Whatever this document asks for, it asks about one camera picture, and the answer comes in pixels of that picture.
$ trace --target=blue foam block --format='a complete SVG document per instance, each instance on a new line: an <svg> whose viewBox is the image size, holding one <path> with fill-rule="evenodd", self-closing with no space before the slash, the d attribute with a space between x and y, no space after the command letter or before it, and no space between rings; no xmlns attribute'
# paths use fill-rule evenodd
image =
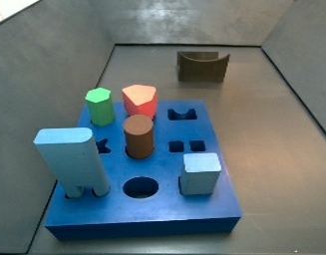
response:
<svg viewBox="0 0 326 255"><path fill-rule="evenodd" d="M79 127L94 131L96 140L108 140L107 153L100 156L111 191L100 198L87 188L82 198L67 199L57 184L47 229L61 240L230 232L242 211L205 103L159 102L154 119L155 151L146 159L131 159L126 154L123 122L128 115L123 103L115 103L115 113L116 119L106 127L91 124L87 108L79 121ZM182 156L198 152L218 154L222 171L213 195L183 196L178 187ZM124 184L139 176L152 178L159 184L158 192L147 198L132 198L124 193Z"/></svg>

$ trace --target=foam shape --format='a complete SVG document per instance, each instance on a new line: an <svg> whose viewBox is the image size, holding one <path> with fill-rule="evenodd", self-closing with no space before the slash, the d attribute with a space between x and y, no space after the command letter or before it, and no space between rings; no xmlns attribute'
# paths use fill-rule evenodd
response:
<svg viewBox="0 0 326 255"><path fill-rule="evenodd" d="M181 82L223 82L230 55L218 59L218 52L178 52Z"/></svg>
<svg viewBox="0 0 326 255"><path fill-rule="evenodd" d="M158 90L152 86L131 85L123 88L124 107L130 116L154 118L158 109Z"/></svg>
<svg viewBox="0 0 326 255"><path fill-rule="evenodd" d="M179 177L181 194L213 194L219 173L221 162L217 153L185 154Z"/></svg>
<svg viewBox="0 0 326 255"><path fill-rule="evenodd" d="M131 158L143 159L155 149L154 122L143 115L134 115L124 122L127 154Z"/></svg>
<svg viewBox="0 0 326 255"><path fill-rule="evenodd" d="M70 198L80 197L86 186L92 186L98 196L108 193L107 175L88 128L41 129L33 143Z"/></svg>
<svg viewBox="0 0 326 255"><path fill-rule="evenodd" d="M167 110L178 114L195 111L195 120L170 120ZM108 237L156 236L230 232L242 216L239 203L218 146L203 101L162 101L155 117L155 150L150 157L128 157L123 124L128 118L123 103L115 103L116 119L102 128L91 124L84 108L79 127L94 131L95 139L108 139L110 153L102 154L111 191L95 197L87 189L80 199L66 199L56 185L48 206L45 228L61 240ZM170 151L168 142L182 141L183 152ZM206 153L221 162L221 175L213 195L179 193L179 169L189 142L202 140Z"/></svg>
<svg viewBox="0 0 326 255"><path fill-rule="evenodd" d="M115 119L112 92L104 88L90 90L86 94L86 102L92 123L99 127L108 125Z"/></svg>

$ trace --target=cube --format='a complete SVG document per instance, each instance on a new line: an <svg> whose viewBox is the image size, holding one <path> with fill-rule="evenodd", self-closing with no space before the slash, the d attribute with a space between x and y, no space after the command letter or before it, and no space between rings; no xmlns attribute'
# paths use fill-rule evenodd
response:
<svg viewBox="0 0 326 255"><path fill-rule="evenodd" d="M213 194L219 173L221 163L217 153L185 154L179 177L181 194Z"/></svg>

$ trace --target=cylinder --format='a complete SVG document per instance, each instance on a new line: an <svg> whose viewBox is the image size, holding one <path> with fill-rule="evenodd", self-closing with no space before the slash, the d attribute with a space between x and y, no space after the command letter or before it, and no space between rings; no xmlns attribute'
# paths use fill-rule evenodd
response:
<svg viewBox="0 0 326 255"><path fill-rule="evenodd" d="M143 159L155 149L154 122L144 115L130 116L124 122L127 155Z"/></svg>

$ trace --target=circular hole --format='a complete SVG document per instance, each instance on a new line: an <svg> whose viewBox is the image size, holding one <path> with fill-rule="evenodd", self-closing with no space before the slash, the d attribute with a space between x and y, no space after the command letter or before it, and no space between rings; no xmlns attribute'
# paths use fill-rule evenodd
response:
<svg viewBox="0 0 326 255"><path fill-rule="evenodd" d="M148 177L135 177L124 184L124 193L132 198L147 198L159 190L158 182Z"/></svg>

